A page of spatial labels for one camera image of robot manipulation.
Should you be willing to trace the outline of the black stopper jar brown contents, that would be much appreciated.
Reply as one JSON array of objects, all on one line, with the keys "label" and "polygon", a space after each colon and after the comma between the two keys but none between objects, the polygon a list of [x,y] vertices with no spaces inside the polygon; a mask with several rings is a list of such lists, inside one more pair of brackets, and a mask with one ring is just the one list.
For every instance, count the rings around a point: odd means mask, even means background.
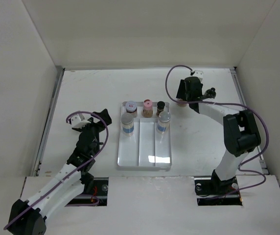
[{"label": "black stopper jar brown contents", "polygon": [[187,103],[183,101],[182,99],[177,99],[177,105],[180,107],[186,107]]}]

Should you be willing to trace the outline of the black stopper jar white contents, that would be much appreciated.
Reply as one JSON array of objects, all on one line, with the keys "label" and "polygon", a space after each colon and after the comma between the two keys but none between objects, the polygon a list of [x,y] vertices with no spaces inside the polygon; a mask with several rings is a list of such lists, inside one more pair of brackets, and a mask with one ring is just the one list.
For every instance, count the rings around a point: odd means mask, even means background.
[{"label": "black stopper jar white contents", "polygon": [[215,88],[210,88],[210,89],[207,90],[207,92],[208,92],[209,98],[214,99],[216,97],[216,89]]}]

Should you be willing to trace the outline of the white cap blue label jar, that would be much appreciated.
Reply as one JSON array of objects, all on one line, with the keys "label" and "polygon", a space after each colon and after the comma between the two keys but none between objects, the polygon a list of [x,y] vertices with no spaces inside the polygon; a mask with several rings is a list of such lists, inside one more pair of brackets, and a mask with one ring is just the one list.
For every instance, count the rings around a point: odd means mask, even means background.
[{"label": "white cap blue label jar", "polygon": [[130,113],[124,113],[121,116],[122,131],[126,135],[133,135],[134,132],[134,117]]}]

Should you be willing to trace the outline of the grey lid sauce jar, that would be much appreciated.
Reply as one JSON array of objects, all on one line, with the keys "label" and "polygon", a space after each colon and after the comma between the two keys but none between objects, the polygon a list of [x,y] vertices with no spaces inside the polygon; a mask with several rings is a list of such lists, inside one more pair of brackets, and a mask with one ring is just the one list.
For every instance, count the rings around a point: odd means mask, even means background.
[{"label": "grey lid sauce jar", "polygon": [[130,113],[134,118],[138,115],[138,106],[135,101],[127,101],[125,104],[125,109],[127,113]]}]

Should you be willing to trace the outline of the black cap red label bottle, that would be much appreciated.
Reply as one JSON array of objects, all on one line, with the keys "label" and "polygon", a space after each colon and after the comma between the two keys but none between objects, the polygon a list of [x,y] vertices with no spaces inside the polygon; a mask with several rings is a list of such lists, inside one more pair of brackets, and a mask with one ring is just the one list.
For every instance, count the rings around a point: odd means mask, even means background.
[{"label": "black cap red label bottle", "polygon": [[165,108],[165,103],[163,101],[158,101],[156,116],[159,116],[159,114],[164,111],[164,108]]}]

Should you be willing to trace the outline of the pink cap spice jar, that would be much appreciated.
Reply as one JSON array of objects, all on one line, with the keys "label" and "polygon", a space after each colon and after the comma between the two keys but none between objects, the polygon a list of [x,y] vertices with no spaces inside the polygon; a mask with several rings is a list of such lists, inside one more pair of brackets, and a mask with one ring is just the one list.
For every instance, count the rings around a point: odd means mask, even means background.
[{"label": "pink cap spice jar", "polygon": [[144,118],[151,118],[153,116],[153,102],[150,99],[146,99],[143,102],[142,115]]}]

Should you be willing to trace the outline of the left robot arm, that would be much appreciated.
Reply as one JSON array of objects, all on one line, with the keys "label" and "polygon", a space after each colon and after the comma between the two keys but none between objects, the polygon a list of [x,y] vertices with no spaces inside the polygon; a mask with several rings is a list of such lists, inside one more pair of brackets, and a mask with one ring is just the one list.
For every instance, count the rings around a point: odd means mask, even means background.
[{"label": "left robot arm", "polygon": [[47,221],[76,196],[88,195],[93,190],[93,176],[89,173],[95,158],[104,149],[112,119],[107,109],[101,112],[77,111],[66,118],[79,137],[75,149],[58,173],[36,194],[23,201],[18,199],[11,208],[8,224],[4,227],[13,235],[43,235]]}]

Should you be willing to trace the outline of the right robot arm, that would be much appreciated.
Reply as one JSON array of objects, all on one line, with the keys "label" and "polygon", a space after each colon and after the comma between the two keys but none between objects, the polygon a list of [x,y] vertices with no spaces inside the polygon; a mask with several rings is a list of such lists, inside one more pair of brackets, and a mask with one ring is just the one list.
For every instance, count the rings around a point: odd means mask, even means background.
[{"label": "right robot arm", "polygon": [[246,156],[261,143],[260,134],[252,111],[233,110],[216,104],[205,103],[215,98],[215,88],[202,92],[198,77],[190,76],[180,81],[176,98],[189,103],[195,112],[210,117],[223,126],[225,154],[213,170],[209,180],[197,180],[195,192],[199,196],[223,196],[232,191],[236,172]]}]

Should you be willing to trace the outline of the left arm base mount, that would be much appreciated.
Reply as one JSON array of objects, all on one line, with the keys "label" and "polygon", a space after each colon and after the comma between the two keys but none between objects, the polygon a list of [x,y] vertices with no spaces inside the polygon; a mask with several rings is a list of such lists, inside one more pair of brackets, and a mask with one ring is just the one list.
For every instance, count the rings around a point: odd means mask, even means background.
[{"label": "left arm base mount", "polygon": [[72,199],[67,207],[107,206],[109,178],[95,178],[91,186],[85,186],[83,193]]}]

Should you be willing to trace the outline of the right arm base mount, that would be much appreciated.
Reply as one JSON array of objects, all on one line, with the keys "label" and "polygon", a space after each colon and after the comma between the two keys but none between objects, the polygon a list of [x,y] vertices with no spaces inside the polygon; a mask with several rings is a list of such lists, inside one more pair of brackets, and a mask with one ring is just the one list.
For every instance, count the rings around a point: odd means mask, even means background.
[{"label": "right arm base mount", "polygon": [[211,177],[195,178],[198,206],[242,206],[236,177],[220,182]]}]

